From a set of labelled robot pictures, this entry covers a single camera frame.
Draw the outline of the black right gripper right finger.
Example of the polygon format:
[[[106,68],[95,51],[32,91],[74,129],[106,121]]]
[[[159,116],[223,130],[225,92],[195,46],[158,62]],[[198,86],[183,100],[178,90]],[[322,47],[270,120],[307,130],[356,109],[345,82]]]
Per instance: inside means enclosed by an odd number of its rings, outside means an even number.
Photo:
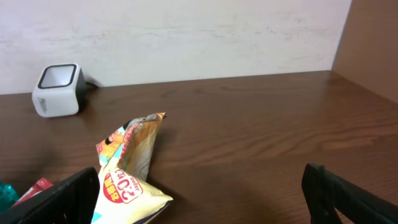
[[[324,166],[307,164],[302,191],[310,223],[341,223],[341,212],[353,223],[397,224],[397,205],[335,175]]]

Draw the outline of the yellow snack chip bag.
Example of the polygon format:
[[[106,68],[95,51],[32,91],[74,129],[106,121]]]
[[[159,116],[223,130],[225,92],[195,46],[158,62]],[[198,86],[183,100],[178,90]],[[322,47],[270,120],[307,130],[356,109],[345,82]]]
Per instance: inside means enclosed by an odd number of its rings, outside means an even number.
[[[96,145],[100,190],[92,224],[148,224],[173,198],[147,183],[155,139],[166,113],[127,121]]]

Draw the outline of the red orange candy bar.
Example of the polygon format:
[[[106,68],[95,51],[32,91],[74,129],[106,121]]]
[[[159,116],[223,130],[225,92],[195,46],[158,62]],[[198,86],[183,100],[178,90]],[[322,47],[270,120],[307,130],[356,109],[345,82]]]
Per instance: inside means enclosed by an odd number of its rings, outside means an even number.
[[[46,178],[39,179],[16,203],[12,205],[12,207],[17,204],[30,199],[31,197],[41,193],[42,191],[53,186],[53,183],[48,181]]]

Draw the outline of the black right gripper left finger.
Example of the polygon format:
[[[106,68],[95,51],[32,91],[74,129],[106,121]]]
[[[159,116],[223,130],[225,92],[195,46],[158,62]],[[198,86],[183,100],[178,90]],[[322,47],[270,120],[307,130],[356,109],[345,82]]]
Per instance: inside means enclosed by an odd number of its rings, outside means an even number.
[[[94,167],[87,167],[1,214],[1,224],[90,224],[100,191]]]

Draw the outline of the teal mouthwash bottle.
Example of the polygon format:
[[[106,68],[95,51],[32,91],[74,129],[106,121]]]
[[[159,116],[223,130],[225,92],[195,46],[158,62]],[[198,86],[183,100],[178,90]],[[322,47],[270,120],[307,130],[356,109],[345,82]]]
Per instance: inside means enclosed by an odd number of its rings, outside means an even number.
[[[0,212],[11,208],[19,200],[19,195],[12,185],[0,181]]]

